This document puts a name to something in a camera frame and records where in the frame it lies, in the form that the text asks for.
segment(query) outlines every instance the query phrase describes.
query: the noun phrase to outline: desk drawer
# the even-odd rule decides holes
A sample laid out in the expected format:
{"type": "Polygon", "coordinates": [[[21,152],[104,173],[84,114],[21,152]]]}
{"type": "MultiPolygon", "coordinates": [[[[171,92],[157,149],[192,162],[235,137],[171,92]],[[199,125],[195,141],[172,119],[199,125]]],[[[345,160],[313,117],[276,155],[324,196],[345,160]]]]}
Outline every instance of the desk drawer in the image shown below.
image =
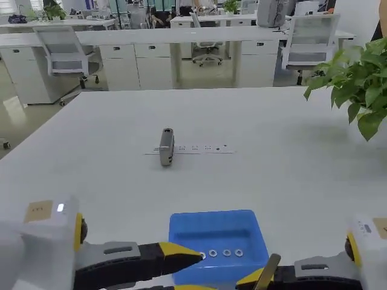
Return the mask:
{"type": "Polygon", "coordinates": [[[32,47],[1,48],[0,53],[4,60],[12,59],[23,62],[25,60],[36,59],[32,47]]]}
{"type": "Polygon", "coordinates": [[[101,45],[103,59],[135,59],[133,45],[101,45]]]}
{"type": "Polygon", "coordinates": [[[191,22],[171,22],[171,28],[191,28],[191,22]]]}
{"type": "Polygon", "coordinates": [[[278,40],[242,41],[242,55],[277,54],[278,40]]]}
{"type": "Polygon", "coordinates": [[[135,44],[136,57],[170,57],[171,51],[168,43],[135,44]]]}
{"type": "Polygon", "coordinates": [[[230,21],[230,26],[251,26],[252,21],[245,19],[245,20],[231,20],[230,21]]]}

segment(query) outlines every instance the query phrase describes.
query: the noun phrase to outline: chair wheel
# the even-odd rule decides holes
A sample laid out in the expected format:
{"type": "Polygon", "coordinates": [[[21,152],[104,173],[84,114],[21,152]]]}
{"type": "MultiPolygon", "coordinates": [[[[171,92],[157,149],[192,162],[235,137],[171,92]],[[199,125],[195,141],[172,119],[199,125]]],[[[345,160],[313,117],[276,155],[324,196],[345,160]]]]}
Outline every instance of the chair wheel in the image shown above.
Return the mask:
{"type": "Polygon", "coordinates": [[[4,142],[4,143],[2,144],[2,147],[3,147],[5,150],[11,149],[11,144],[10,144],[9,142],[4,142]]]}

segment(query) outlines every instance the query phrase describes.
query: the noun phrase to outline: white wall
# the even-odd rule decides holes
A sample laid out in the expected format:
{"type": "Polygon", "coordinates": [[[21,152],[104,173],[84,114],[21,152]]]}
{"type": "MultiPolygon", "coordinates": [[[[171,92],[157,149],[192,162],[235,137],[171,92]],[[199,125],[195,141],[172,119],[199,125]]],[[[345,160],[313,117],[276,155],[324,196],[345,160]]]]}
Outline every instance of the white wall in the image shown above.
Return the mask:
{"type": "Polygon", "coordinates": [[[379,3],[380,0],[336,0],[338,29],[354,33],[354,45],[364,45],[372,39],[379,21],[379,3]]]}

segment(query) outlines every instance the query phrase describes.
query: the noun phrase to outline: label sticker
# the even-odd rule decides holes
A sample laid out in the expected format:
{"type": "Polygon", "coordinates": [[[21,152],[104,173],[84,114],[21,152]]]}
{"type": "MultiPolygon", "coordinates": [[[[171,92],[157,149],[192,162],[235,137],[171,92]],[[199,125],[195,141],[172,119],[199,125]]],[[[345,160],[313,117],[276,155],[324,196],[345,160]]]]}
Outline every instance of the label sticker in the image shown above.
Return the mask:
{"type": "Polygon", "coordinates": [[[375,217],[372,219],[376,226],[379,236],[383,240],[387,240],[387,217],[375,217]]]}
{"type": "Polygon", "coordinates": [[[53,201],[31,202],[25,213],[24,223],[49,219],[51,218],[52,209],[53,201]]]}

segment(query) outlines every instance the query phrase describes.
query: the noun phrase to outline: robotic arm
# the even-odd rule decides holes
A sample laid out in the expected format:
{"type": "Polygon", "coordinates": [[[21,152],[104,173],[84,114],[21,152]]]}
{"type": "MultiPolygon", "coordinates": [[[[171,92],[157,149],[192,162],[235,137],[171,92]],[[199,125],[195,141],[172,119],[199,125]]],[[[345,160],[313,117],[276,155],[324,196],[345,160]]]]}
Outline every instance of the robotic arm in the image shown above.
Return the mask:
{"type": "MultiPolygon", "coordinates": [[[[202,260],[200,253],[169,242],[93,245],[85,242],[87,231],[75,198],[32,202],[20,212],[18,220],[1,222],[1,289],[25,289],[23,283],[42,290],[99,290],[120,285],[127,288],[202,260]]],[[[173,288],[211,289],[151,289],[173,288]]]]}

